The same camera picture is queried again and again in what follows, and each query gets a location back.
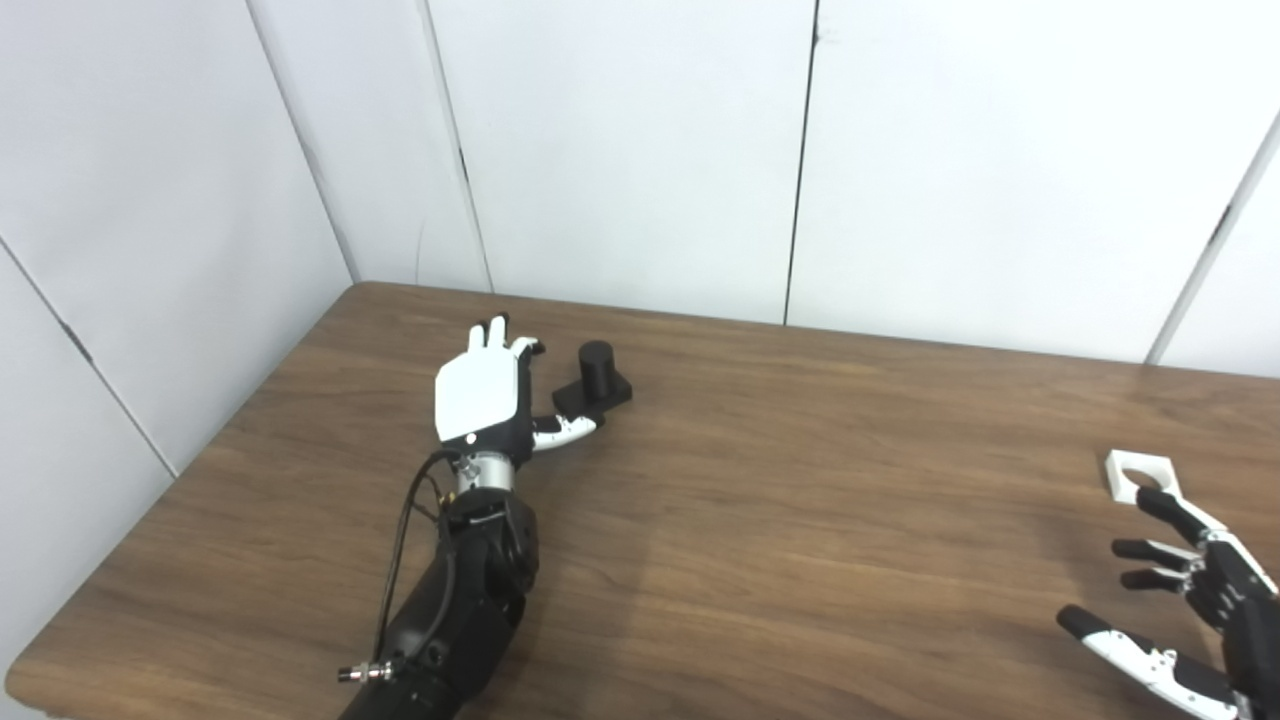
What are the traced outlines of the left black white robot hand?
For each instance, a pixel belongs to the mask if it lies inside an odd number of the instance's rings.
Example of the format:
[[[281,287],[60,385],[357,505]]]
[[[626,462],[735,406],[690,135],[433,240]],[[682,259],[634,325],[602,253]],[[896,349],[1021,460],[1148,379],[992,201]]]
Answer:
[[[602,415],[532,411],[535,337],[508,340],[509,314],[470,327],[465,351],[436,373],[434,425],[465,489],[511,489],[534,454],[581,441],[604,425]]]

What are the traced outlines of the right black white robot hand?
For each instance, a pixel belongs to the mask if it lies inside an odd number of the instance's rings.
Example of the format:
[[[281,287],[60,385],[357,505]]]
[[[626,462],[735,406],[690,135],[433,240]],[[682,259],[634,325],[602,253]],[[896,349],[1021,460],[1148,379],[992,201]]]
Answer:
[[[1276,719],[1277,584],[1225,524],[1181,496],[1142,486],[1134,500],[1142,512],[1167,523],[1189,546],[1115,539],[1115,556],[1149,562],[1121,574],[1121,585],[1181,597],[1219,634],[1224,667],[1119,629],[1076,605],[1062,606],[1057,624],[1124,676],[1190,717]]]

